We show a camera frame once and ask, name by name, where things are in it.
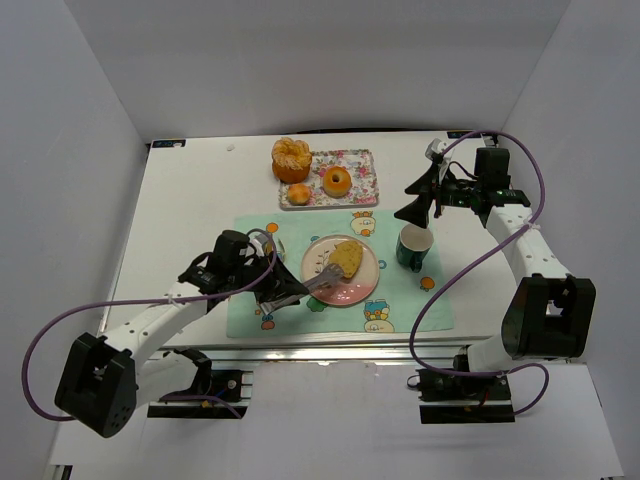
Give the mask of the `silver metal tongs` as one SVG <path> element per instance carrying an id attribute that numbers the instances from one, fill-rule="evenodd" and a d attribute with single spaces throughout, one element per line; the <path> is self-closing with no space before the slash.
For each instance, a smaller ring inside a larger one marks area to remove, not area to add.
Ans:
<path id="1" fill-rule="evenodd" d="M 287 294 L 281 299 L 259 303 L 258 306 L 264 315 L 269 315 L 281 308 L 298 303 L 305 296 L 317 290 L 328 289 L 336 286 L 342 279 L 344 271 L 337 264 L 327 265 L 319 274 L 305 281 L 303 286 L 305 293 Z"/>

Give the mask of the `brown bread slice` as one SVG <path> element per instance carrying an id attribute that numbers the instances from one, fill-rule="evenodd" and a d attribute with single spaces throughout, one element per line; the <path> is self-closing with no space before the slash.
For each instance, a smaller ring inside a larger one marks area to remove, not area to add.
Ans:
<path id="1" fill-rule="evenodd" d="M 358 271 L 363 257 L 363 247 L 357 240 L 337 243 L 329 255 L 329 263 L 341 268 L 342 277 L 350 280 Z"/>

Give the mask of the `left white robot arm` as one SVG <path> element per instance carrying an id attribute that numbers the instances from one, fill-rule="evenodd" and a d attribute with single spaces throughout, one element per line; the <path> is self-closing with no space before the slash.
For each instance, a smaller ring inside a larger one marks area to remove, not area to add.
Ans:
<path id="1" fill-rule="evenodd" d="M 119 433 L 134 411 L 156 401 L 223 405 L 211 360 L 189 347 L 161 349 L 186 326 L 238 293 L 259 305 L 298 301 L 309 289 L 249 235 L 225 230 L 195 257 L 160 299 L 101 336 L 84 333 L 71 346 L 54 403 L 103 438 Z"/>

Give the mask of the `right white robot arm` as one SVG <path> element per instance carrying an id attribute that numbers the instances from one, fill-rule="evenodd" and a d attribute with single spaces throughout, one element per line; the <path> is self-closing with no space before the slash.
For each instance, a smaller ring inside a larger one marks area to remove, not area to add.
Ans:
<path id="1" fill-rule="evenodd" d="M 527 359 L 581 356 L 596 298 L 593 282 L 573 276 L 552 253 L 529 199 L 510 186 L 508 150 L 477 149 L 469 179 L 450 172 L 452 152 L 440 140 L 429 144 L 430 167 L 405 190 L 414 200 L 394 216 L 424 230 L 446 207 L 471 210 L 498 243 L 517 284 L 500 332 L 466 347 L 454 371 L 497 376 Z"/>

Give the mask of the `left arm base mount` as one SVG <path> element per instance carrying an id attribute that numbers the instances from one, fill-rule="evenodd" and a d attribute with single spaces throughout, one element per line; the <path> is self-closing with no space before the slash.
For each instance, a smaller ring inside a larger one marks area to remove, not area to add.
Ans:
<path id="1" fill-rule="evenodd" d="M 209 389 L 193 385 L 187 390 L 172 393 L 172 396 L 196 396 L 195 400 L 172 400 L 151 403 L 148 418 L 239 420 L 247 413 L 253 389 L 253 371 L 211 370 Z"/>

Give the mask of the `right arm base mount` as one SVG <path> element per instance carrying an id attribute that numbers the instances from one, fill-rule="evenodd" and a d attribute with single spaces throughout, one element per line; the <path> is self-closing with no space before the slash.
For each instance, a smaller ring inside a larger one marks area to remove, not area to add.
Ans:
<path id="1" fill-rule="evenodd" d="M 460 377 L 417 371 L 423 425 L 513 423 L 511 390 L 505 378 Z"/>

